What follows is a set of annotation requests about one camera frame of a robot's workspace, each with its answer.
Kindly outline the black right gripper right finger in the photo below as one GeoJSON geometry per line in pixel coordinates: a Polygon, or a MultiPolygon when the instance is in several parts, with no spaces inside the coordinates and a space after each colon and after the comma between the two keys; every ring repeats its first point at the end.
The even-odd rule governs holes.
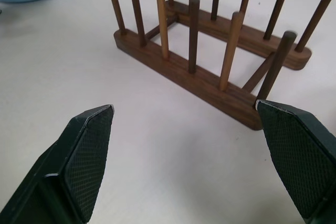
{"type": "Polygon", "coordinates": [[[336,224],[336,137],[310,112],[256,104],[272,163],[305,224],[336,224]]]}

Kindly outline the wooden dish rack with pegs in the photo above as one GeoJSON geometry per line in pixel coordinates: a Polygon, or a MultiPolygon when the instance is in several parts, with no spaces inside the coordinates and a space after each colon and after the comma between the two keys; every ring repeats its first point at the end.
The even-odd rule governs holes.
{"type": "Polygon", "coordinates": [[[262,128],[255,105],[270,98],[281,67],[303,70],[304,83],[280,76],[280,94],[297,105],[315,106],[314,115],[336,130],[336,0],[321,0],[299,39],[273,34],[285,0],[276,0],[266,30],[244,24],[249,0],[232,17],[219,16],[200,0],[188,4],[157,0],[159,23],[144,30],[141,0],[131,0],[137,31],[126,28],[119,0],[111,0],[118,23],[119,50],[252,130],[262,128]]]}

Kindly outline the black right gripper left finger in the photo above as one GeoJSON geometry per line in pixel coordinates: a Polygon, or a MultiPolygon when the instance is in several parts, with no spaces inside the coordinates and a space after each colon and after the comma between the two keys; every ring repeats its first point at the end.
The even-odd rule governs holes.
{"type": "Polygon", "coordinates": [[[0,224],[87,224],[106,168],[114,107],[74,116],[0,212],[0,224]]]}

